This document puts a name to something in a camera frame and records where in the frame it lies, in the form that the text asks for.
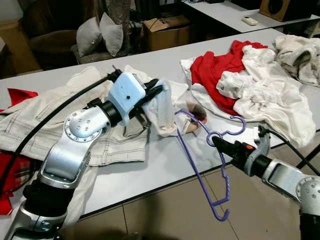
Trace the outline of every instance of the hanger hook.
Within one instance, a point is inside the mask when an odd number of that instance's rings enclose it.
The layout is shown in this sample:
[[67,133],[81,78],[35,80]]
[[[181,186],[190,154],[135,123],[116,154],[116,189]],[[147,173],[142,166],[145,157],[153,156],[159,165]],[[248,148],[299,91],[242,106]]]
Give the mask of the hanger hook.
[[239,135],[239,134],[242,134],[245,130],[246,130],[246,127],[247,127],[247,123],[245,121],[245,119],[242,117],[242,116],[230,116],[231,119],[238,119],[242,122],[242,129],[240,131],[237,131],[237,132],[232,132],[232,131],[224,131],[223,133],[221,133],[221,136],[224,136],[226,134],[229,134],[229,135]]
[[215,218],[221,222],[225,221],[228,219],[229,217],[229,214],[230,214],[230,210],[227,209],[225,212],[224,212],[224,215],[223,216],[219,216],[219,214],[217,213],[217,210],[215,209],[215,206],[212,204],[211,205],[211,209],[212,209],[212,212],[213,212],[213,215],[215,216]]

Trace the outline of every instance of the cardboard box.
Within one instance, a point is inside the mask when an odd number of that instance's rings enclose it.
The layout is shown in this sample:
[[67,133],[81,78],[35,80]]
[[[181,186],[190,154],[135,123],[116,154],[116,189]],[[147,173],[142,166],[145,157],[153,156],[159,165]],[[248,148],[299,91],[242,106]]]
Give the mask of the cardboard box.
[[143,22],[144,50],[147,52],[192,43],[193,26],[180,15]]

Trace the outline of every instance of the wire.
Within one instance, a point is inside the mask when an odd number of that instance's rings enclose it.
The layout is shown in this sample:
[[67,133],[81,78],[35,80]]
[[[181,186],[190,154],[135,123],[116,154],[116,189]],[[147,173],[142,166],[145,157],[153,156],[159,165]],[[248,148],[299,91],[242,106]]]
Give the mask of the wire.
[[277,133],[276,131],[266,129],[268,133],[271,133],[275,136],[277,136],[279,139],[281,139],[286,145],[288,145],[301,159],[302,161],[308,165],[308,167],[317,175],[320,176],[320,172],[287,140],[285,139],[281,134]]
[[102,78],[101,80],[91,84],[90,86],[87,86],[83,90],[79,91],[77,94],[70,97],[68,100],[63,102],[60,106],[58,106],[55,110],[53,110],[45,119],[43,119],[19,144],[15,152],[13,153],[13,156],[11,160],[9,161],[8,165],[6,166],[0,180],[0,197],[2,196],[3,188],[5,186],[6,179],[8,177],[8,174],[13,167],[18,155],[22,152],[24,147],[27,145],[27,143],[30,141],[30,139],[47,123],[50,119],[52,119],[57,113],[59,113],[63,108],[65,108],[67,105],[69,105],[73,100],[77,99],[81,95],[85,94],[86,92],[90,91],[91,89],[95,88],[96,86],[104,83],[109,79],[110,74],[108,74],[106,77]]

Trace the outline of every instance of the white table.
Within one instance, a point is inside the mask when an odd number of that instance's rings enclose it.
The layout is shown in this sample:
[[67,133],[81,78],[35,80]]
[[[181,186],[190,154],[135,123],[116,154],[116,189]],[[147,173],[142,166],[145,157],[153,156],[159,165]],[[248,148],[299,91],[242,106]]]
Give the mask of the white table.
[[[107,72],[113,71],[112,65],[123,69],[125,65],[129,64],[137,70],[146,72],[151,77],[165,77],[169,80],[185,83],[186,79],[180,66],[181,59],[200,56],[206,51],[223,55],[229,51],[234,40],[249,40],[272,46],[272,41],[282,35],[274,29],[265,29],[139,55],[6,78],[0,80],[0,108],[6,108],[11,104],[7,88],[19,88],[43,93],[62,85],[73,74],[79,73],[92,65],[96,66],[102,75],[106,75]],[[320,96],[320,89],[304,85],[302,90],[310,99],[311,110],[316,113],[318,109],[317,96]],[[191,95],[187,93],[184,97],[191,98]],[[227,129],[233,131],[240,129],[238,123],[215,116],[208,111],[207,113],[208,123],[206,125],[211,130],[222,132]],[[313,117],[319,129],[320,113]],[[253,125],[249,124],[249,128],[242,135],[228,136],[225,139],[232,142],[237,139],[254,144],[252,127]],[[201,131],[198,138],[195,138],[192,134],[187,137],[187,142],[190,143],[190,146],[193,146],[191,152],[195,156],[196,165],[200,171],[209,170],[220,163],[216,149],[204,144],[204,136],[204,132]],[[277,139],[271,139],[273,146],[279,143]],[[99,176],[92,191],[87,196],[88,200],[84,214],[91,215],[110,208],[112,205],[136,198],[193,175],[194,171],[177,138],[161,138],[151,131],[146,146],[145,162],[117,163],[99,168]],[[13,199],[14,206],[17,205],[15,201],[18,197]],[[5,234],[9,224],[10,217],[0,216],[0,239]]]
[[[184,3],[194,8],[195,10],[198,10],[201,13],[204,13],[205,15],[208,15],[209,17],[237,30],[240,33],[247,33],[262,29],[285,26],[293,23],[320,19],[319,16],[312,15],[310,18],[281,22],[271,17],[260,14],[258,9],[247,10],[236,4],[233,4],[230,1],[212,4],[207,2],[190,3],[188,1],[185,1]],[[253,18],[254,20],[258,21],[258,24],[250,26],[241,20],[243,17]]]

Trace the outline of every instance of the tile floor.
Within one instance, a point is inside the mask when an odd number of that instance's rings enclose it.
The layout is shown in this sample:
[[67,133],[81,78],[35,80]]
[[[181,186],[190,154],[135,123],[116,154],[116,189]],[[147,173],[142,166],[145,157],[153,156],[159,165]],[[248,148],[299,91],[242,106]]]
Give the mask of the tile floor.
[[[320,143],[320,133],[307,147],[307,155]],[[300,160],[286,146],[271,150],[270,158],[297,165]],[[320,154],[312,164],[320,170]],[[304,167],[302,171],[311,174]],[[271,190],[257,177],[229,166],[231,200],[218,209],[230,209],[227,221],[217,221],[199,182],[192,178],[143,198],[81,220],[62,232],[66,240],[120,240],[138,232],[148,240],[298,240],[299,206]],[[224,196],[219,171],[204,174],[213,199]]]

